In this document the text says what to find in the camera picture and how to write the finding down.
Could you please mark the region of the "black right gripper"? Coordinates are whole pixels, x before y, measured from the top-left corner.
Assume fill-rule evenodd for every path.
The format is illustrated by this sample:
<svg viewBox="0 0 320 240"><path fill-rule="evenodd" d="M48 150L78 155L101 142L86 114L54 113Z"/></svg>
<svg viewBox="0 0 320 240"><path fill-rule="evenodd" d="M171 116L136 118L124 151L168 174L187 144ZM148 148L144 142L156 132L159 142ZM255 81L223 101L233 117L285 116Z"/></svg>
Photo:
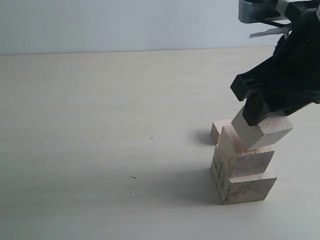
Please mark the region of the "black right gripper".
<svg viewBox="0 0 320 240"><path fill-rule="evenodd" d="M271 113L290 116L310 104L320 104L320 2L290 0L281 24L291 24L270 57L238 74L230 88L246 101L243 118L255 126Z"/></svg>

